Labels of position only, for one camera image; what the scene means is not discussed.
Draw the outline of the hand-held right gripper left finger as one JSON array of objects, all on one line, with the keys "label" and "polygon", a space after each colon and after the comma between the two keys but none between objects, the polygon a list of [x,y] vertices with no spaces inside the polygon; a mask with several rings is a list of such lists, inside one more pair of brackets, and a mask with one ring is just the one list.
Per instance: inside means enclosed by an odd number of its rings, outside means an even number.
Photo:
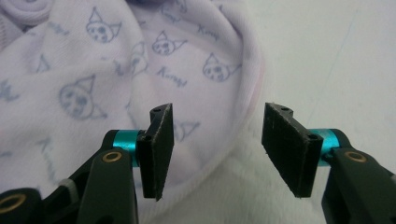
[{"label": "hand-held right gripper left finger", "polygon": [[173,105],[159,105],[149,116],[150,125],[137,138],[137,155],[143,196],[159,201],[175,144]]}]

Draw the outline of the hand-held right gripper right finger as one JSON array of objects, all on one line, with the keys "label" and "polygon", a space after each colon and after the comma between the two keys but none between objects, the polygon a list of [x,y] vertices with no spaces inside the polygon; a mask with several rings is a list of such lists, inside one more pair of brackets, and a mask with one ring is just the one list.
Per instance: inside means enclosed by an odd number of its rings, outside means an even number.
[{"label": "hand-held right gripper right finger", "polygon": [[266,103],[262,145],[297,198],[309,198],[314,186],[323,138],[306,129],[283,105]]}]

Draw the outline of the lilac printed towel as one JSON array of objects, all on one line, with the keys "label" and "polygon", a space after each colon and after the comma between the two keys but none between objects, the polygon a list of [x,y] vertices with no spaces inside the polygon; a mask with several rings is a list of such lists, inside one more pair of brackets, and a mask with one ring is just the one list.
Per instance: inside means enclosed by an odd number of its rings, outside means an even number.
[{"label": "lilac printed towel", "polygon": [[0,193],[48,195],[106,132],[171,104],[143,224],[324,224],[262,148],[264,58],[245,0],[0,0]]}]

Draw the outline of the white grid mat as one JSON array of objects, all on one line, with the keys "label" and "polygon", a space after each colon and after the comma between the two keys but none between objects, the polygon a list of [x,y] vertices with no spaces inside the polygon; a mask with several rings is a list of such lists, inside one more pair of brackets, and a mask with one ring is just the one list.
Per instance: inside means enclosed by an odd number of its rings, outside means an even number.
[{"label": "white grid mat", "polygon": [[264,98],[396,173],[396,0],[247,0]]}]

